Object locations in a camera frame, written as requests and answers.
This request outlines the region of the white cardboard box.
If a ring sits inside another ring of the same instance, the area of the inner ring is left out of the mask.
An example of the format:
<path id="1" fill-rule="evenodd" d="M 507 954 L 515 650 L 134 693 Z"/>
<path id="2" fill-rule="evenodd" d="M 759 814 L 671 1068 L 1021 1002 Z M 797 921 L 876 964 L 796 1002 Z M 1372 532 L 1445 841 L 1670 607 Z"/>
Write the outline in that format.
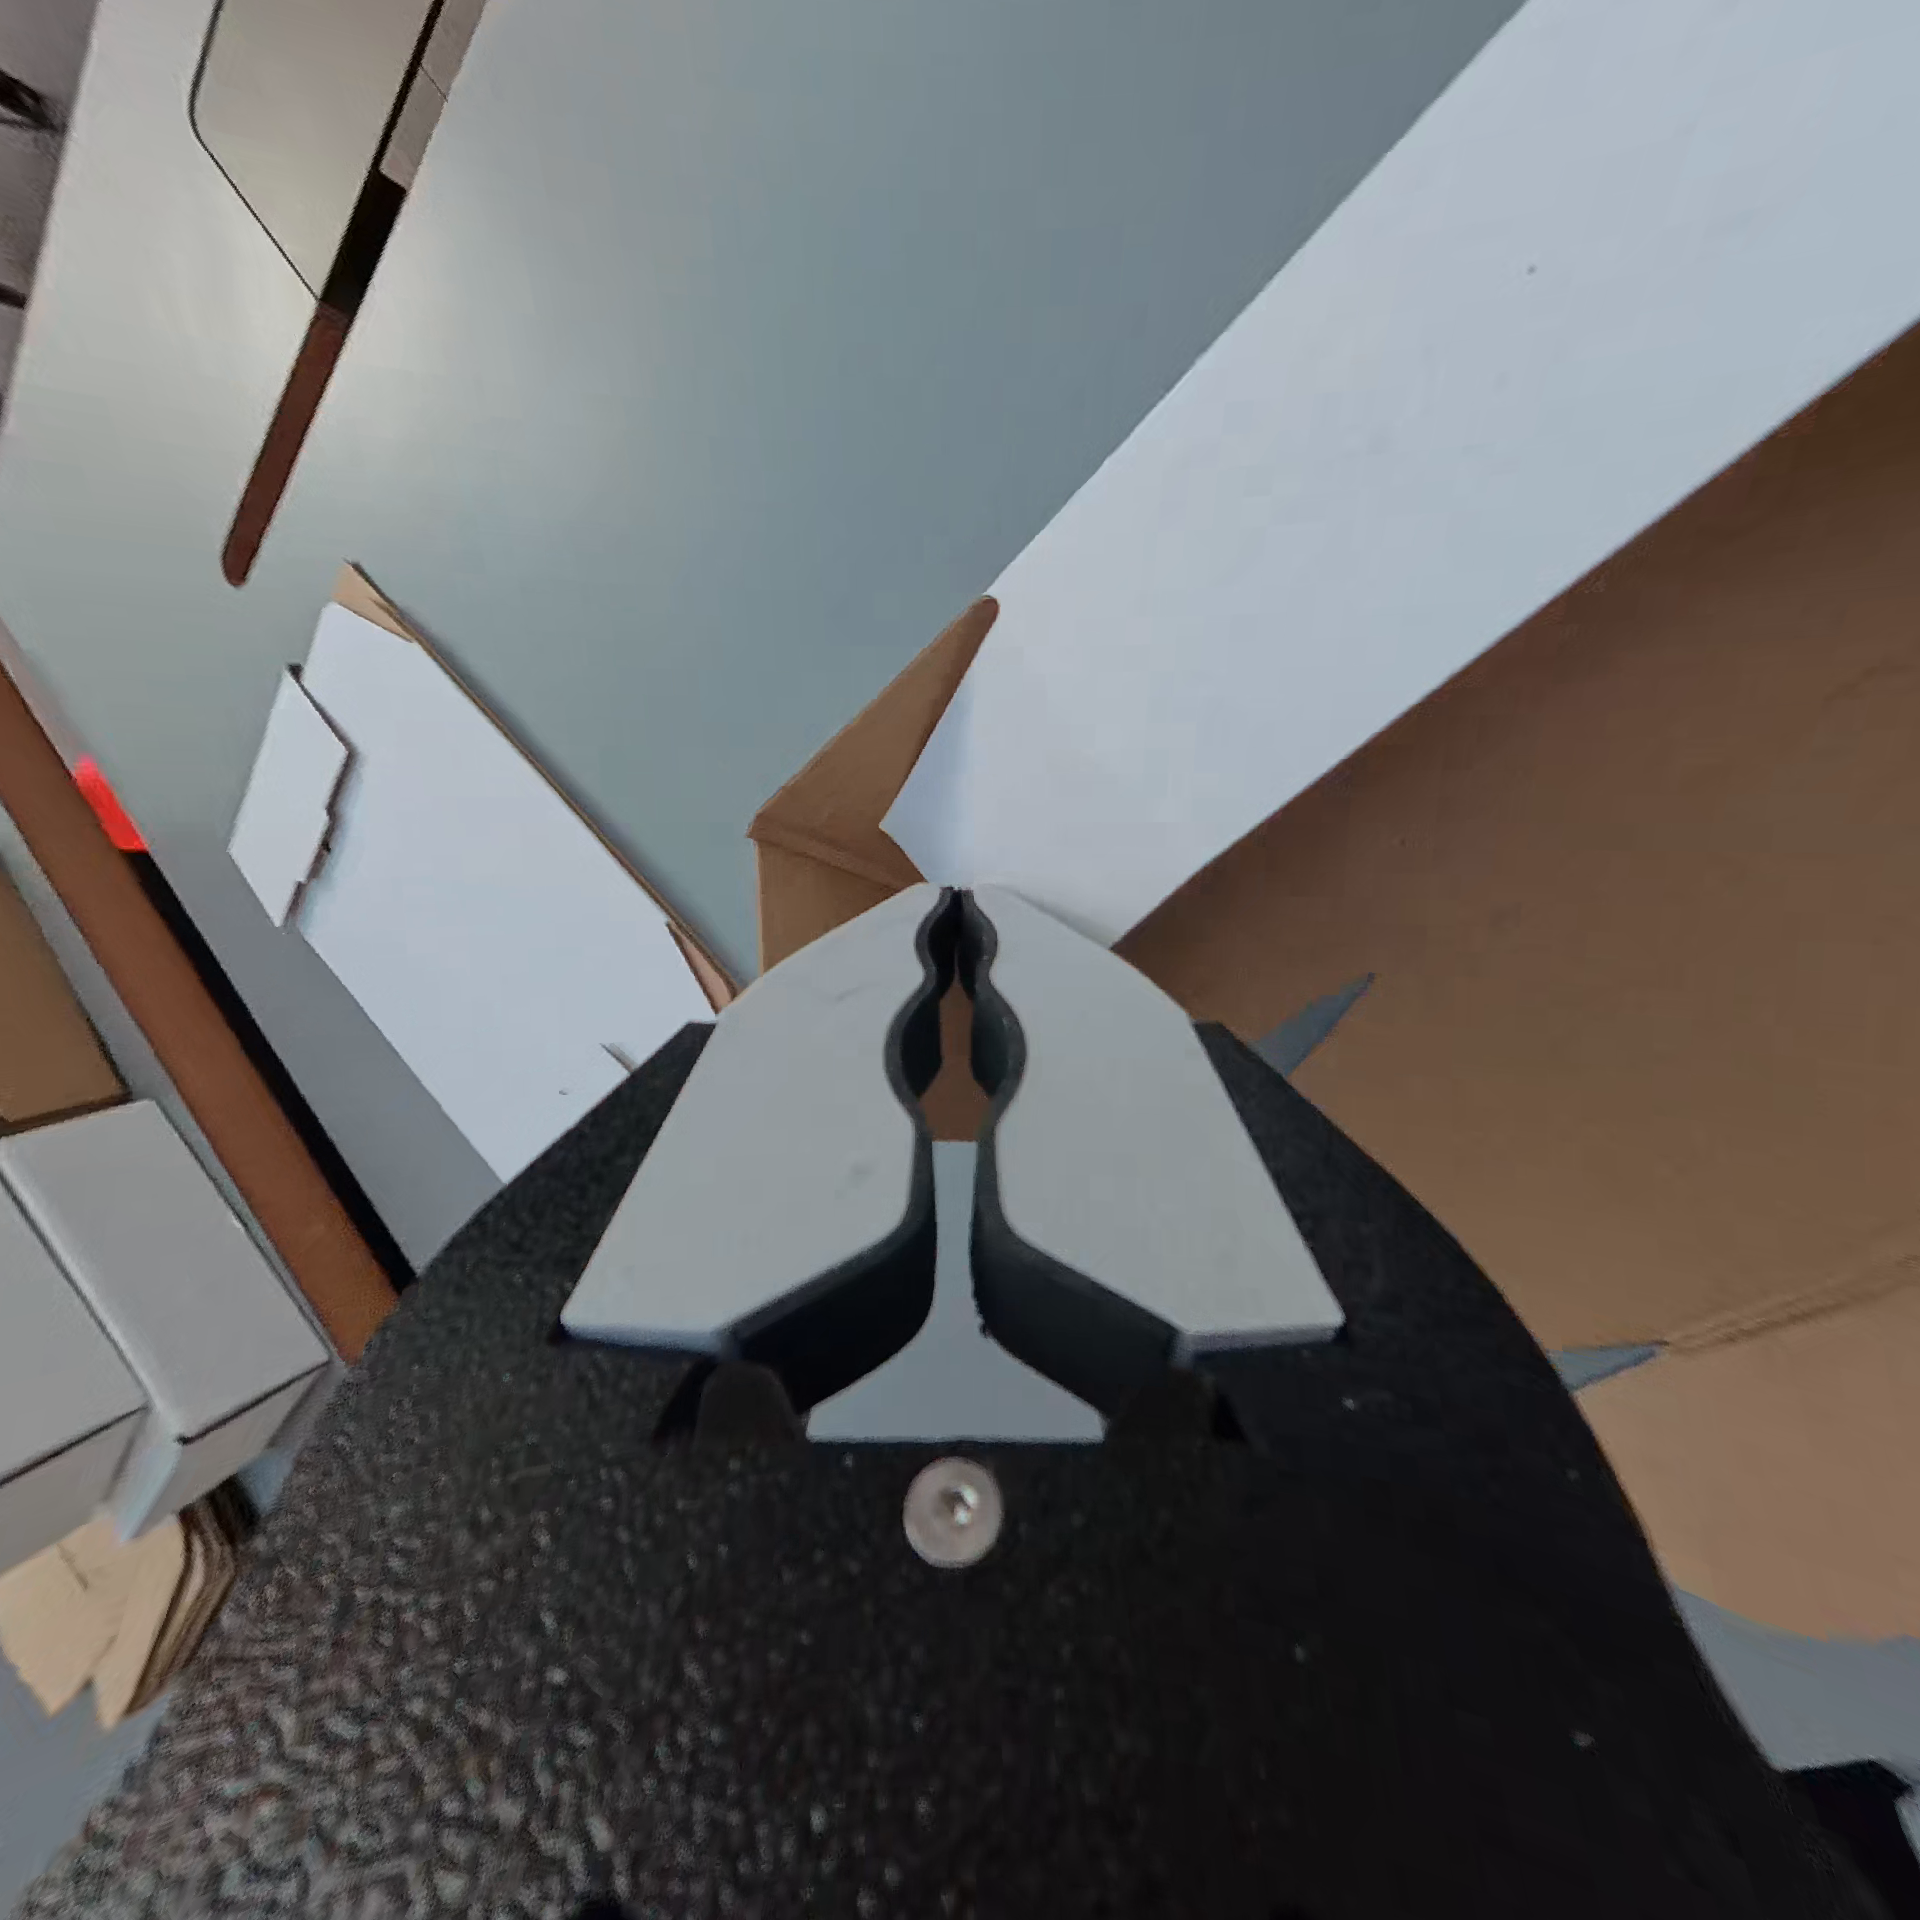
<path id="1" fill-rule="evenodd" d="M 1524 5 L 751 821 L 770 966 L 1002 883 L 1247 1039 L 1682 1593 L 1916 1636 L 1918 5 Z"/>

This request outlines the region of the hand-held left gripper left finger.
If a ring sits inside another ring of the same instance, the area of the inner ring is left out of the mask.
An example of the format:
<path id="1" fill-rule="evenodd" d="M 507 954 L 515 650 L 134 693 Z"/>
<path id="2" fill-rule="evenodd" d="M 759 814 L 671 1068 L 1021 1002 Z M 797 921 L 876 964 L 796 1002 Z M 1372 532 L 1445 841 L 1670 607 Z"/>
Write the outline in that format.
<path id="1" fill-rule="evenodd" d="M 957 891 L 907 887 L 715 1021 L 570 1294 L 570 1340 L 749 1362 L 811 1411 L 924 1327 L 936 1267 L 922 1095 Z"/>

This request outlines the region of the pile of flat brown cardboard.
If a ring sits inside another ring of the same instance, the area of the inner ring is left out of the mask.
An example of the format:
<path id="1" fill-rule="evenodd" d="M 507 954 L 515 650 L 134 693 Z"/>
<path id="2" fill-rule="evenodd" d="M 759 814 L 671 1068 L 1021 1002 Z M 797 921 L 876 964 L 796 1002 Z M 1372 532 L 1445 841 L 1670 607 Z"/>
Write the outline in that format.
<path id="1" fill-rule="evenodd" d="M 235 1479 L 131 1542 L 110 1521 L 77 1527 L 3 1574 L 12 1671 L 47 1717 L 83 1694 L 106 1730 L 149 1709 L 194 1661 L 254 1531 Z"/>

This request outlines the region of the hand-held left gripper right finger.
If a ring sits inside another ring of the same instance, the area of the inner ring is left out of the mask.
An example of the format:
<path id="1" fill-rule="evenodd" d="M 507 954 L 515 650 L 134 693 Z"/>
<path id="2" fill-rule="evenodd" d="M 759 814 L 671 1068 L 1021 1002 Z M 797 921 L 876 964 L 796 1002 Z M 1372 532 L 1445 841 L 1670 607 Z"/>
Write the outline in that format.
<path id="1" fill-rule="evenodd" d="M 1187 1010 L 1002 887 L 959 895 L 983 1327 L 1096 1413 L 1347 1314 Z"/>

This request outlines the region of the stack of white folded boxes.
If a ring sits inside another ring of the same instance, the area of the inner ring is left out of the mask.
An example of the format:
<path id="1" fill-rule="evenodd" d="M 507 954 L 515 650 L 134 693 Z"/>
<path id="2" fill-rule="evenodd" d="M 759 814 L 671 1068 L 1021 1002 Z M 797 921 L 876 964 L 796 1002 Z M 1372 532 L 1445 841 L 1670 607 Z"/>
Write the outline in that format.
<path id="1" fill-rule="evenodd" d="M 270 1453 L 324 1341 L 162 1109 L 3 1142 L 3 1571 L 140 1538 Z"/>

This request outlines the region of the flat white cardboard sheet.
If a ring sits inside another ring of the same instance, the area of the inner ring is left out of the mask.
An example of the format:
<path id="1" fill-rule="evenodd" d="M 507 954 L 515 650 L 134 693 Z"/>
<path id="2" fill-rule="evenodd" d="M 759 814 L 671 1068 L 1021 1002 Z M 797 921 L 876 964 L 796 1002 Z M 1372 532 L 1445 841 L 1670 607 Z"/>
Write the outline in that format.
<path id="1" fill-rule="evenodd" d="M 502 1185 L 735 994 L 356 565 L 282 669 L 229 855 Z"/>

